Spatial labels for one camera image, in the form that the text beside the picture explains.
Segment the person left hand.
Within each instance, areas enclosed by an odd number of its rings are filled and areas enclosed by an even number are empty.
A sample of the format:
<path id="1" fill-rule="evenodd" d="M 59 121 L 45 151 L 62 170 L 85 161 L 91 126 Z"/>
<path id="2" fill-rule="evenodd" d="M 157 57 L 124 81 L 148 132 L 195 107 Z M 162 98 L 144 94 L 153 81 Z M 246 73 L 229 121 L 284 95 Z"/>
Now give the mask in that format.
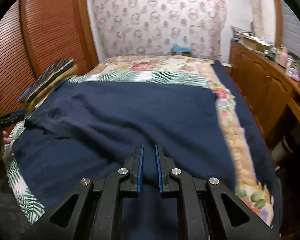
<path id="1" fill-rule="evenodd" d="M 8 145 L 10 142 L 8 133 L 6 131 L 0 131 L 0 158 L 2 158 L 5 153 L 5 145 Z"/>

